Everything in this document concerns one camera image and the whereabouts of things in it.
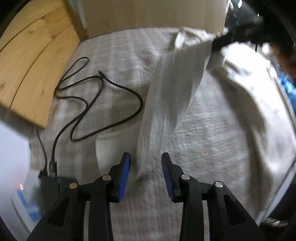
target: bed sheet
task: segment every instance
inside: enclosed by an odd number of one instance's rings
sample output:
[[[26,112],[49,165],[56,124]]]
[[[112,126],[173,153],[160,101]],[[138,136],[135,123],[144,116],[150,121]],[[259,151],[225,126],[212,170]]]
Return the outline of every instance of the bed sheet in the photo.
[[[173,50],[177,32],[176,28],[146,28],[86,40],[77,47],[67,66],[70,67],[83,56],[89,57],[90,62],[69,83],[102,71],[115,83],[135,90],[145,102],[153,66],[162,54]],[[179,123],[166,150],[170,151],[174,163],[199,181],[223,181],[251,216],[256,218],[260,211],[258,162],[249,126],[237,101],[235,88],[225,81],[219,81],[216,75],[215,71],[205,72],[187,115]],[[98,88],[98,82],[90,80],[65,91],[65,94],[79,95],[90,101]],[[106,83],[75,136],[119,121],[135,112],[138,106],[139,101],[134,95]],[[48,156],[51,155],[57,133],[83,108],[75,101],[53,100],[48,126],[41,132]],[[138,127],[141,117],[140,114],[121,126],[81,142],[70,141],[70,129],[66,130],[58,141],[55,154],[58,174],[76,177],[80,184],[92,182],[105,174],[106,167],[102,167],[100,160],[97,160],[96,139]],[[44,157],[37,137],[31,139],[30,145],[31,166],[42,169]],[[127,188],[121,203],[111,204],[115,240],[178,240],[182,204],[170,202],[161,165],[157,163],[149,175]]]

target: blue clothing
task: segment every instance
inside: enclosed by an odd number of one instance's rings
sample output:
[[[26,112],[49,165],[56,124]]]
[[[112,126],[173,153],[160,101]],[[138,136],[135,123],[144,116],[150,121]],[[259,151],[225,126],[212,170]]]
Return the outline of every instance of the blue clothing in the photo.
[[[279,80],[287,93],[290,102],[292,104],[293,110],[296,114],[296,87],[289,81],[285,76],[279,77]]]

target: black cable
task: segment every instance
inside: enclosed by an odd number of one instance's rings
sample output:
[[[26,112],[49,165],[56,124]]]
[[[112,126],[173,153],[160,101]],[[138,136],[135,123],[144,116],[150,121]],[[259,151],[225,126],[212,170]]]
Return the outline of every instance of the black cable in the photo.
[[[82,59],[86,59],[86,60],[87,60],[86,63],[85,63],[82,67],[80,67],[78,70],[76,70],[74,73],[72,73],[72,74],[70,74],[69,76],[65,77],[65,76],[68,74],[68,72],[69,72],[69,71],[75,66],[75,64],[76,64],[77,62],[79,62],[80,60],[82,60]],[[76,73],[78,73],[80,70],[82,70],[82,69],[88,64],[88,62],[89,62],[89,58],[88,58],[88,57],[82,57],[82,58],[79,58],[78,60],[76,60],[76,61],[74,62],[74,64],[73,64],[73,65],[72,65],[72,66],[66,71],[66,73],[62,76],[62,78],[60,79],[60,81],[59,81],[59,83],[58,83],[58,85],[57,85],[57,87],[55,88],[55,91],[54,91],[54,95],[55,95],[55,97],[57,97],[57,98],[59,98],[59,99],[77,99],[77,100],[80,100],[80,101],[84,102],[85,105],[86,105],[85,109],[84,109],[84,110],[83,110],[78,116],[76,116],[73,120],[71,120],[67,125],[65,125],[65,126],[61,129],[61,131],[57,134],[57,136],[56,136],[56,138],[55,138],[55,140],[54,140],[54,143],[53,143],[53,146],[52,146],[52,157],[51,157],[51,160],[50,160],[49,171],[50,171],[50,172],[54,172],[55,175],[57,174],[57,168],[56,168],[56,163],[55,163],[55,156],[54,156],[54,154],[55,154],[55,149],[56,149],[56,146],[57,146],[57,142],[58,142],[58,139],[60,138],[60,136],[62,135],[62,133],[63,133],[63,132],[64,132],[64,131],[65,131],[65,130],[71,125],[71,124],[73,124],[74,122],[76,122],[76,123],[74,124],[74,126],[73,126],[71,132],[70,132],[70,139],[71,139],[72,141],[81,141],[81,140],[84,140],[84,139],[86,139],[86,138],[88,138],[88,137],[91,137],[91,136],[93,136],[93,135],[95,135],[95,134],[97,134],[97,133],[99,133],[99,132],[105,131],[105,130],[111,128],[111,127],[114,127],[114,126],[120,125],[120,124],[122,124],[122,123],[124,123],[124,122],[127,122],[128,120],[130,120],[130,119],[134,118],[135,116],[137,116],[137,115],[141,112],[141,110],[142,110],[142,108],[143,108],[143,100],[142,100],[141,96],[140,96],[137,92],[135,92],[135,91],[133,91],[133,90],[127,88],[127,87],[124,87],[124,86],[122,86],[122,85],[119,85],[119,84],[116,84],[116,83],[112,82],[112,81],[109,80],[109,79],[108,79],[108,78],[107,78],[107,77],[106,77],[101,71],[99,71],[100,76],[98,76],[98,75],[93,75],[93,76],[90,76],[90,77],[87,77],[87,78],[81,79],[81,80],[79,80],[79,81],[77,81],[77,82],[75,82],[75,83],[73,83],[73,84],[68,85],[68,86],[65,86],[65,87],[59,88],[60,85],[61,85],[65,80],[69,79],[70,77],[72,77],[72,76],[74,76]],[[78,84],[80,84],[80,83],[82,83],[82,82],[84,82],[84,81],[86,81],[86,80],[93,79],[93,78],[99,79],[99,80],[101,81],[101,87],[100,87],[98,93],[95,95],[95,97],[93,98],[93,100],[91,101],[90,104],[89,104],[85,99],[80,98],[80,97],[77,97],[77,96],[59,96],[59,95],[57,94],[58,91],[63,91],[63,90],[69,89],[69,88],[71,88],[71,87],[73,87],[73,86],[75,86],[75,85],[78,85]],[[79,137],[79,138],[77,138],[77,139],[74,139],[74,138],[73,138],[73,134],[74,134],[74,131],[76,130],[76,127],[79,125],[79,123],[81,122],[81,120],[83,119],[83,117],[87,114],[87,112],[89,111],[89,109],[92,107],[92,105],[95,103],[95,101],[97,100],[97,98],[98,98],[99,95],[101,94],[102,89],[103,89],[103,86],[104,86],[104,79],[105,79],[108,83],[110,83],[110,84],[112,84],[112,85],[114,85],[114,86],[116,86],[116,87],[118,87],[118,88],[121,88],[121,89],[127,90],[127,91],[133,93],[134,95],[136,95],[137,98],[138,98],[139,101],[140,101],[140,107],[139,107],[139,109],[138,109],[134,114],[132,114],[131,116],[129,116],[129,117],[127,117],[127,118],[125,118],[125,119],[123,119],[123,120],[121,120],[121,121],[118,121],[118,122],[116,122],[116,123],[114,123],[114,124],[111,124],[111,125],[108,125],[108,126],[106,126],[106,127],[103,127],[103,128],[101,128],[101,129],[98,129],[98,130],[96,130],[96,131],[94,131],[94,132],[92,132],[92,133],[89,133],[89,134],[85,135],[85,136],[82,136],[82,137]]]
[[[38,126],[36,126],[36,132],[37,132],[37,136],[38,136],[38,139],[39,139],[39,143],[40,143],[40,145],[41,145],[41,147],[42,147],[42,151],[43,151],[44,159],[45,159],[44,169],[43,169],[43,171],[41,171],[40,174],[39,174],[39,177],[41,177],[42,174],[46,174],[46,175],[47,175],[47,155],[46,155],[44,145],[43,145],[43,143],[42,143],[42,141],[41,141],[41,138],[40,138],[40,135],[39,135]]]

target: wooden board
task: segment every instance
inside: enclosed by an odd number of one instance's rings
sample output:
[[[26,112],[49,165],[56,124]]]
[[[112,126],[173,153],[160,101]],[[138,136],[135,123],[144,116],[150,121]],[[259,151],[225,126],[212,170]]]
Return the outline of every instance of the wooden board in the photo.
[[[0,51],[18,33],[43,16],[64,7],[63,0],[32,0],[11,21],[0,38]]]
[[[141,27],[182,27],[222,33],[227,0],[83,0],[89,37]]]
[[[3,106],[10,108],[31,65],[70,24],[66,8],[63,7],[29,25],[0,52],[0,103]]]
[[[54,89],[79,42],[72,25],[62,31],[26,74],[11,110],[37,125],[46,127]]]

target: cable connector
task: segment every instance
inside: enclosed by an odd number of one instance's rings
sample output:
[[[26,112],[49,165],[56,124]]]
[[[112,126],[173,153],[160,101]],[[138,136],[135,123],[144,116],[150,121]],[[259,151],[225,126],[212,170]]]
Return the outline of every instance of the cable connector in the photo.
[[[49,176],[51,177],[57,176],[57,163],[55,161],[51,161],[49,163]]]
[[[42,177],[47,176],[47,175],[48,174],[47,174],[46,169],[43,169],[39,172],[38,178],[41,179]]]

